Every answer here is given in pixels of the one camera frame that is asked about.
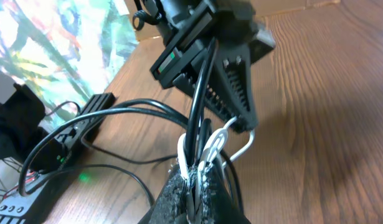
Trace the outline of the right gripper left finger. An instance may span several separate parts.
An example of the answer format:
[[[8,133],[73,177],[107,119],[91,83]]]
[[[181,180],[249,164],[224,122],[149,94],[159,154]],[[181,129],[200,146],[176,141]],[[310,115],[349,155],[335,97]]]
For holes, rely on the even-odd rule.
[[[182,177],[178,164],[173,167],[156,202],[138,224],[194,223],[194,167],[188,173],[190,183]]]

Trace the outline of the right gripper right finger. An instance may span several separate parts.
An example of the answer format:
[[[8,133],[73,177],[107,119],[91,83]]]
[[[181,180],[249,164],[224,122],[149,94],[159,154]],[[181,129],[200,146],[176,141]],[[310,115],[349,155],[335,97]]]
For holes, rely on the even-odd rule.
[[[195,223],[250,224],[233,203],[214,166],[206,167],[202,173],[200,200]]]

